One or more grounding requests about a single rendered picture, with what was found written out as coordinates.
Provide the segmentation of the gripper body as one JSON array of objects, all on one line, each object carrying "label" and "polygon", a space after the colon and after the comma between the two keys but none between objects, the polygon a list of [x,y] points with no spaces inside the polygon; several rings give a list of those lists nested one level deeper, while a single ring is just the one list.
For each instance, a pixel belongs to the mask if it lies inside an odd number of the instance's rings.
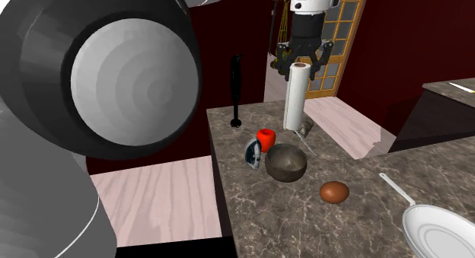
[{"label": "gripper body", "polygon": [[295,56],[315,56],[321,45],[325,16],[325,12],[293,14],[289,47]]}]

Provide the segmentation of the dark long-handled broom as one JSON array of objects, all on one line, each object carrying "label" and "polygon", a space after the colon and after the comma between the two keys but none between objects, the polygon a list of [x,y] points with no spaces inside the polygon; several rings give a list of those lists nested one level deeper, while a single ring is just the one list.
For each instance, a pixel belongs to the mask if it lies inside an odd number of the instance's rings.
[{"label": "dark long-handled broom", "polygon": [[279,0],[272,0],[272,1],[273,1],[273,9],[271,11],[272,20],[271,20],[271,25],[270,25],[270,30],[269,30],[269,42],[268,42],[268,49],[267,49],[267,52],[269,55],[271,54],[271,47],[272,47],[272,41],[273,41],[273,31],[274,31],[275,19],[276,19],[276,9],[279,3]]}]

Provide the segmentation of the red cup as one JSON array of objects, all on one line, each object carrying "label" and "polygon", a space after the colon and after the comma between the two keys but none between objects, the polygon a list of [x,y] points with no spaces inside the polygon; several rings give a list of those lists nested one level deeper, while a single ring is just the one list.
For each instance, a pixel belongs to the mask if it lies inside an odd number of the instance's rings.
[{"label": "red cup", "polygon": [[274,146],[276,141],[276,133],[271,129],[260,129],[257,132],[257,139],[261,143],[261,151],[267,153]]}]

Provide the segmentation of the blue and white clothes iron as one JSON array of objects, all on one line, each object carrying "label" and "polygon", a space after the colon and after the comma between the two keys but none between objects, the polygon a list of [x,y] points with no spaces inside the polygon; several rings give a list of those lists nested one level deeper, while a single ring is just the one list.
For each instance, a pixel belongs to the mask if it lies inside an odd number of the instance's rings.
[{"label": "blue and white clothes iron", "polygon": [[252,169],[257,170],[260,166],[262,145],[257,137],[253,137],[244,149],[244,160]]}]

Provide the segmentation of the black hand blender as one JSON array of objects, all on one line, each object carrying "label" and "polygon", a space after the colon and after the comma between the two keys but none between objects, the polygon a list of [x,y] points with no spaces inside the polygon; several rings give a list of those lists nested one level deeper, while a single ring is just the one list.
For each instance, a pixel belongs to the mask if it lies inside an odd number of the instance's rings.
[{"label": "black hand blender", "polygon": [[230,84],[231,99],[233,101],[234,117],[231,120],[231,127],[239,128],[241,121],[238,118],[238,101],[241,99],[241,54],[231,57],[230,60]]}]

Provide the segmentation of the white frying pan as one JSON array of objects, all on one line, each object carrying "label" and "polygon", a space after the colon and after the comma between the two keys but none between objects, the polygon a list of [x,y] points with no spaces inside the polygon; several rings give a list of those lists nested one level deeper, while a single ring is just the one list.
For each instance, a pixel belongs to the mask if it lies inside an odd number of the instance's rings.
[{"label": "white frying pan", "polygon": [[473,222],[435,205],[417,204],[386,174],[379,176],[410,204],[402,215],[402,230],[418,258],[475,258]]}]

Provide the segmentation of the yellow long-handled tool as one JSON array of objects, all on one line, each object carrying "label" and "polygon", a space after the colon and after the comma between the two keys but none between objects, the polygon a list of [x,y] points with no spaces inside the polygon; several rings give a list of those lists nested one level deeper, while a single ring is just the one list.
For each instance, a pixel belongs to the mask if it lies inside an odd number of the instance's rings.
[{"label": "yellow long-handled tool", "polygon": [[[288,16],[289,16],[289,3],[290,0],[284,0],[283,1],[283,9],[282,9],[282,17],[281,17],[281,22],[279,26],[279,35],[277,38],[277,45],[276,48],[279,44],[284,44],[288,45]],[[273,69],[276,69],[276,63],[277,63],[277,57],[274,58],[273,61],[270,63],[270,67]]]}]

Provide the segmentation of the white paper towel roll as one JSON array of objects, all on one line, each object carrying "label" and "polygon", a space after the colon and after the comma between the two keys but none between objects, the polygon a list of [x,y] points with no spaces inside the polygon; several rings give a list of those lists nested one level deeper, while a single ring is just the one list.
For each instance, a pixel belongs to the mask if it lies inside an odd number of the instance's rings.
[{"label": "white paper towel roll", "polygon": [[295,62],[290,66],[285,97],[284,129],[296,131],[301,125],[310,73],[311,66],[307,63]]}]

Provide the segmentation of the grey handled silver knife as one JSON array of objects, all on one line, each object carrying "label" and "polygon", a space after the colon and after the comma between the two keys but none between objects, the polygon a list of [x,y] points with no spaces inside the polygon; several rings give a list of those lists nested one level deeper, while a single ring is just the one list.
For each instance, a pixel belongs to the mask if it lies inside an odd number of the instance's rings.
[{"label": "grey handled silver knife", "polygon": [[316,153],[311,148],[311,146],[306,142],[306,137],[308,136],[308,133],[312,130],[313,126],[314,126],[314,121],[312,120],[312,118],[307,116],[302,120],[301,125],[295,131],[295,134],[300,138],[300,140],[304,143],[304,145],[308,148],[308,150],[313,155],[316,155]]}]

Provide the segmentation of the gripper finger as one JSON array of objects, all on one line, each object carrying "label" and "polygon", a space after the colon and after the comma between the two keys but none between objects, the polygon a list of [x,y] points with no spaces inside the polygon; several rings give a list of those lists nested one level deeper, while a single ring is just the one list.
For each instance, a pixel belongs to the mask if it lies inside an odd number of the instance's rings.
[{"label": "gripper finger", "polygon": [[276,69],[280,75],[285,77],[285,80],[289,80],[290,66],[297,58],[299,54],[299,45],[297,43],[290,42],[287,46],[279,44],[276,48]]},{"label": "gripper finger", "polygon": [[319,47],[319,49],[322,50],[320,58],[317,57],[316,53],[312,53],[310,55],[312,61],[310,78],[314,78],[315,74],[320,71],[320,67],[328,63],[331,56],[331,52],[333,50],[333,41],[325,40],[323,44]]}]

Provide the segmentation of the dark brown bowl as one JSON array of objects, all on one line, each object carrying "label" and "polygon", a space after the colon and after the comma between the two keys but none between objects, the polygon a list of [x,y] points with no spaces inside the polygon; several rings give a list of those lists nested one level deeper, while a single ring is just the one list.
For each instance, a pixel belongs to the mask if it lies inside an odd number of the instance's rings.
[{"label": "dark brown bowl", "polygon": [[308,167],[307,155],[297,146],[273,145],[265,157],[266,172],[275,180],[291,183],[303,177]]}]

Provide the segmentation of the dark kitchen cabinet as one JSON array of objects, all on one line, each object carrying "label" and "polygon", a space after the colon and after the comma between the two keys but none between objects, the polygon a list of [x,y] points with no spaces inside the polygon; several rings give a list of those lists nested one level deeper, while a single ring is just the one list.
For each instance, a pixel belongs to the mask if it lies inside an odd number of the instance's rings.
[{"label": "dark kitchen cabinet", "polygon": [[475,78],[425,83],[390,151],[475,135]]}]

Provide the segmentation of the yellow framed glass door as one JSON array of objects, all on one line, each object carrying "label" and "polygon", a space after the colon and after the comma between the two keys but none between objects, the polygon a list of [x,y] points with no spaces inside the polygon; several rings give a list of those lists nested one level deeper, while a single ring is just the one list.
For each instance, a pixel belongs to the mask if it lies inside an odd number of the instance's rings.
[{"label": "yellow framed glass door", "polygon": [[323,40],[333,41],[333,50],[327,65],[308,82],[306,99],[335,97],[343,78],[359,20],[366,0],[340,0],[337,7],[326,13]]}]

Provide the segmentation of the brown egg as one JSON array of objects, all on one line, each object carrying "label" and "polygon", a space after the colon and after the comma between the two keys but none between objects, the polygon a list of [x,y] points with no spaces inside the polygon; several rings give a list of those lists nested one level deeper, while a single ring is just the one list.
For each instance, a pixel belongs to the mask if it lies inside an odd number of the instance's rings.
[{"label": "brown egg", "polygon": [[345,201],[348,196],[348,186],[338,181],[326,182],[320,188],[320,197],[322,200],[331,204],[341,203]]}]

